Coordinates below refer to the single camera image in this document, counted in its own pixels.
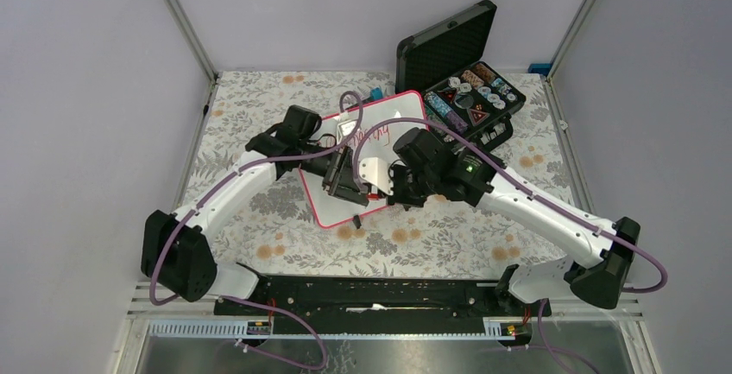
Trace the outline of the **pink framed whiteboard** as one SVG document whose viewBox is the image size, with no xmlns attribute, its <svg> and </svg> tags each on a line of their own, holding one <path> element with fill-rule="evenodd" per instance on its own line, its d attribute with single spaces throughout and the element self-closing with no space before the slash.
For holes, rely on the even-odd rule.
<svg viewBox="0 0 732 374">
<path fill-rule="evenodd" d="M 364 135 L 364 132 L 375 124 L 397 117 L 426 118 L 425 106 L 418 92 L 403 92 L 367 103 L 364 106 L 363 121 L 357 133 L 357 139 L 364 142 L 359 155 L 361 159 L 377 157 L 385 161 L 386 166 L 389 166 L 398 159 L 397 154 L 393 151 L 395 142 L 413 127 L 425 128 L 424 124 L 395 123 L 382 126 L 369 136 Z M 371 200 L 367 206 L 360 206 L 331 197 L 322 187 L 323 178 L 321 176 L 302 168 L 299 170 L 299 175 L 315 221 L 324 229 L 348 223 L 356 215 L 371 214 L 387 206 L 385 200 Z"/>
</svg>

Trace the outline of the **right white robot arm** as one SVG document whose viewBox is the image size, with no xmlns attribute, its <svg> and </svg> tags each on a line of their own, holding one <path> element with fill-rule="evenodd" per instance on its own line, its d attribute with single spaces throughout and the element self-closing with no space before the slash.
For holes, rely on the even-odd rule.
<svg viewBox="0 0 732 374">
<path fill-rule="evenodd" d="M 395 203 L 420 206 L 431 195 L 498 212 L 559 247 L 564 256 L 538 265 L 511 265 L 495 292 L 500 311 L 516 315 L 539 300 L 574 296 L 614 309 L 634 260 L 640 225 L 603 219 L 529 184 L 497 158 L 452 153 L 436 136 L 412 128 L 394 145 Z"/>
</svg>

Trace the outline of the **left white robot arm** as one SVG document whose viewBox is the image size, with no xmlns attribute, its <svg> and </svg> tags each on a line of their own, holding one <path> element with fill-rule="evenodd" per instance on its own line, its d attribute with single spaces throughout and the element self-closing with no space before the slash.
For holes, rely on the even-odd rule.
<svg viewBox="0 0 732 374">
<path fill-rule="evenodd" d="M 156 210 L 146 219 L 141 270 L 150 279 L 148 298 L 155 306 L 181 298 L 198 301 L 206 295 L 235 297 L 246 314 L 258 314 L 268 292 L 258 285 L 259 275 L 240 264 L 218 263 L 211 253 L 211 238 L 249 201 L 284 174 L 314 166 L 322 175 L 336 166 L 357 140 L 364 108 L 343 112 L 347 135 L 325 148 L 313 134 L 321 116 L 298 105 L 284 119 L 254 136 L 239 160 L 216 184 L 174 212 Z"/>
</svg>

